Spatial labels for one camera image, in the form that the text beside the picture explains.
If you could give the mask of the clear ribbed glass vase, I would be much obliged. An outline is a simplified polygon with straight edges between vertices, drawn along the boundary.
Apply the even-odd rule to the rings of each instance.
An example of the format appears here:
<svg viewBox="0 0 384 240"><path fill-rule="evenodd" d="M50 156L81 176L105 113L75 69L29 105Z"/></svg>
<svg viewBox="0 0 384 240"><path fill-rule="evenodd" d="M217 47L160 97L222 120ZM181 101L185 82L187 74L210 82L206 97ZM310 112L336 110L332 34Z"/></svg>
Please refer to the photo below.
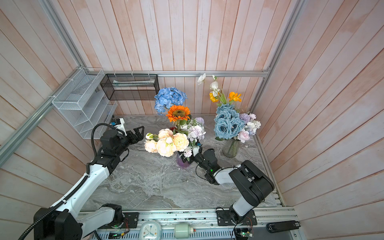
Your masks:
<svg viewBox="0 0 384 240"><path fill-rule="evenodd" d="M229 139L222 149L222 154L228 158L235 158L240 147L240 140Z"/></svg>

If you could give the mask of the blue purple glass vase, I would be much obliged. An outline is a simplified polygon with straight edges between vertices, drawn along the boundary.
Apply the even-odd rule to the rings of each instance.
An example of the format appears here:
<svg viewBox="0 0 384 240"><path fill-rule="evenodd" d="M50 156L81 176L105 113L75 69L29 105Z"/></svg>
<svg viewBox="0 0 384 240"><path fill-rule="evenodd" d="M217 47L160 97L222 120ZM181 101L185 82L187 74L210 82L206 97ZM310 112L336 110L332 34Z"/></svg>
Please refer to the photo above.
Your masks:
<svg viewBox="0 0 384 240"><path fill-rule="evenodd" d="M191 165L191 163L186 158L183 157L181 152L177 152L176 161L178 166L182 169L186 169Z"/></svg>

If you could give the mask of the peach rose flower bunch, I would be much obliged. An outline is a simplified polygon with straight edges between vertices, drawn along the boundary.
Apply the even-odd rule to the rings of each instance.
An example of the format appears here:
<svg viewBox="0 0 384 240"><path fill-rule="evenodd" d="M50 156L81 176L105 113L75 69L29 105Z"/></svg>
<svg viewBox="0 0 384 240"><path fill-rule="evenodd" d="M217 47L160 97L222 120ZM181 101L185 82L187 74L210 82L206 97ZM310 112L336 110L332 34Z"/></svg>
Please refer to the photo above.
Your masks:
<svg viewBox="0 0 384 240"><path fill-rule="evenodd" d="M147 133L145 136L145 150L149 153L157 153L157 142L159 139L166 139L173 136L173 131L170 129L162 129L158 135Z"/></svg>

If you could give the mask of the light blue rose bunch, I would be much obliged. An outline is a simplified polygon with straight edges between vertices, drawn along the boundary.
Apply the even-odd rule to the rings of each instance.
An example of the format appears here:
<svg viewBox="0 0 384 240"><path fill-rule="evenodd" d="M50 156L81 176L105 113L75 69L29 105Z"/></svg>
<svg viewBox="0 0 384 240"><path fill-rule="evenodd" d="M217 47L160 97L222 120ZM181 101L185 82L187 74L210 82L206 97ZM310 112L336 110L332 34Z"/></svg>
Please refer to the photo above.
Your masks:
<svg viewBox="0 0 384 240"><path fill-rule="evenodd" d="M240 119L240 113L232 104L218 106L214 121L214 131L218 140L235 138L245 126L245 122Z"/></svg>

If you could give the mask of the orange gerbera flower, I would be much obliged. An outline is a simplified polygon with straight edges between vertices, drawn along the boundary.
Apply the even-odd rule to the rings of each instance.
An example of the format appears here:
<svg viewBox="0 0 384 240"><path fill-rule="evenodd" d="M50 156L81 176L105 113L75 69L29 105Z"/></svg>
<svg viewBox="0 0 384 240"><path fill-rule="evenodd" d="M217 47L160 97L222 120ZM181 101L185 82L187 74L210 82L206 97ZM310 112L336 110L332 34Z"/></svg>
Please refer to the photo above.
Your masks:
<svg viewBox="0 0 384 240"><path fill-rule="evenodd" d="M171 106L167 113L167 118L174 125L175 129L184 126L191 121L191 112L188 107Z"/></svg>

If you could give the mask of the pastel mixed flower bouquet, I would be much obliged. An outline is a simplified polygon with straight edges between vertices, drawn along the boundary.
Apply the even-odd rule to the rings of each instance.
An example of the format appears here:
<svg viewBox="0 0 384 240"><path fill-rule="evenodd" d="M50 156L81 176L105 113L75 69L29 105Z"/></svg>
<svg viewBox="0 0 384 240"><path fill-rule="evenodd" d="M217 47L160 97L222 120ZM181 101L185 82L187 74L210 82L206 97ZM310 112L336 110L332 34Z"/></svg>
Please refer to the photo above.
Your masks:
<svg viewBox="0 0 384 240"><path fill-rule="evenodd" d="M235 139L241 143L245 143L250 139L251 136L256 134L258 129L261 128L261 122L258 121L257 116L252 113L241 113L240 119L245 123L245 125L235 137Z"/></svg>

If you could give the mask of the yellow poppy flower stem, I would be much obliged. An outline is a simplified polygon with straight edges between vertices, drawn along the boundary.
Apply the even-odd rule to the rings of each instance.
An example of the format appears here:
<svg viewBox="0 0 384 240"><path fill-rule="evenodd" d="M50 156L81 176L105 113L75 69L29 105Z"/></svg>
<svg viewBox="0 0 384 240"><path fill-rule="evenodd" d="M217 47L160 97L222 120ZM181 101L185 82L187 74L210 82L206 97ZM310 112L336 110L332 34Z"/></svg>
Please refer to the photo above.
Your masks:
<svg viewBox="0 0 384 240"><path fill-rule="evenodd" d="M210 92L210 100L213 103L217 103L218 106L225 105L225 104L233 104L235 102L242 102L241 94L230 92L228 96L226 96L222 91Z"/></svg>

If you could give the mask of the blue hydrangea flower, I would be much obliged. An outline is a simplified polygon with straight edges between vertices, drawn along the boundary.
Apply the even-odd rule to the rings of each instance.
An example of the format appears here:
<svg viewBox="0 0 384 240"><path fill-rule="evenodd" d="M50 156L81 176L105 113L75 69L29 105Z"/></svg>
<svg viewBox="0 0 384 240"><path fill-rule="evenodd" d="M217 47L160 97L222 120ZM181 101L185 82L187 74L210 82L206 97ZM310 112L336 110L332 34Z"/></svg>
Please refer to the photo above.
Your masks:
<svg viewBox="0 0 384 240"><path fill-rule="evenodd" d="M181 106L187 99L187 94L175 87L163 88L155 95L154 109L159 115L165 115L172 106Z"/></svg>

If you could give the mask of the white ranunculus flower stem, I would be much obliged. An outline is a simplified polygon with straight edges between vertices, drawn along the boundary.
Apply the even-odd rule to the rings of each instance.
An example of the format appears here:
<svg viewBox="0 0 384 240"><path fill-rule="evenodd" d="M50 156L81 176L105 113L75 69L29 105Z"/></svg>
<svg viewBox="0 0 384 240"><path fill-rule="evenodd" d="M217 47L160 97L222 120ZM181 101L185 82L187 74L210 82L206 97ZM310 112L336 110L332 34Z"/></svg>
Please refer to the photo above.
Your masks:
<svg viewBox="0 0 384 240"><path fill-rule="evenodd" d="M198 84L202 84L205 80L205 78L207 77L206 74L202 74L199 76L197 82ZM217 77L215 75L212 75L212 78L213 78L213 82L210 84L210 100L213 102L213 103L216 103L219 101L219 96L220 96L220 92L221 90L219 89L219 83L217 81Z"/></svg>

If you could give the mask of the white small-flower green bunch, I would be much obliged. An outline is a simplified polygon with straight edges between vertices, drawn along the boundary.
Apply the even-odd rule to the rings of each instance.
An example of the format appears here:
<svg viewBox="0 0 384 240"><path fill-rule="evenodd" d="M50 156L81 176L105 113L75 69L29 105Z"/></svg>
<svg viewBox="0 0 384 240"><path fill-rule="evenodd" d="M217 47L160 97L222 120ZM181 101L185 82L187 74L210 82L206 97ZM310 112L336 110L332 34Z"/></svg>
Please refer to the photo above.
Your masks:
<svg viewBox="0 0 384 240"><path fill-rule="evenodd" d="M191 161L192 158L199 152L202 141L205 138L205 120L202 117L193 118L186 121L178 127L178 130L187 135L190 141L189 146L181 154L182 159L185 161Z"/></svg>

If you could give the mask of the cream peony flower stem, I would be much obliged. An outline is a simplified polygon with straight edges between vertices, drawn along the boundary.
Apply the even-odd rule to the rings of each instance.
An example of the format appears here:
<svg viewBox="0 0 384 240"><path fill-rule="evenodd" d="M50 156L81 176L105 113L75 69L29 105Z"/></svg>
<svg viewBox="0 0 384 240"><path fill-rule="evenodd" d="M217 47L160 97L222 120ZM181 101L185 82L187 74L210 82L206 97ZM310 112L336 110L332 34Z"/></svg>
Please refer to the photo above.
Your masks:
<svg viewBox="0 0 384 240"><path fill-rule="evenodd" d="M189 144L187 135L164 129L158 134L157 151L162 157L171 157L175 152L184 152Z"/></svg>

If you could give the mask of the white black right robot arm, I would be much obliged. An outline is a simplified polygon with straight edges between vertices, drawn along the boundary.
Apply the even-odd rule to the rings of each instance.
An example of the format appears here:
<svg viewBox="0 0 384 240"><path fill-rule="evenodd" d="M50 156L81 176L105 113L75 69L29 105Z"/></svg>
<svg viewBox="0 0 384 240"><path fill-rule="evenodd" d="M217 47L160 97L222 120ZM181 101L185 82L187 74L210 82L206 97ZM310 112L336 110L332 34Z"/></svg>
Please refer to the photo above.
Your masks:
<svg viewBox="0 0 384 240"><path fill-rule="evenodd" d="M219 226L239 225L253 213L253 208L264 202L275 189L272 180L251 161L246 160L240 165L222 168L218 165L214 149L202 153L195 148L192 153L193 161L206 171L206 181L213 185L234 184L241 194L228 210L217 211Z"/></svg>

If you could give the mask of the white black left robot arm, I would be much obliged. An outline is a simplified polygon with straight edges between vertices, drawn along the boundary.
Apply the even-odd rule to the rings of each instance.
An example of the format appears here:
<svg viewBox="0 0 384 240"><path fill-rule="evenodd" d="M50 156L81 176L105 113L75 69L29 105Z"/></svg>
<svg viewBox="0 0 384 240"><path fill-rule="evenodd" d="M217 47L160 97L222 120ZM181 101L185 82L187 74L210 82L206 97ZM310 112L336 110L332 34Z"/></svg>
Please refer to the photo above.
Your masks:
<svg viewBox="0 0 384 240"><path fill-rule="evenodd" d="M93 148L94 159L86 164L86 172L82 178L62 198L49 208L40 208L34 215L34 222L19 237L24 240L30 232L34 232L36 240L80 240L95 233L105 225L125 225L122 207L116 204L104 204L97 211L81 217L79 215L84 204L106 180L118 164L123 161L121 155L129 150L129 146L144 139L143 126L133 131L125 131L109 124L100 142L101 148Z"/></svg>

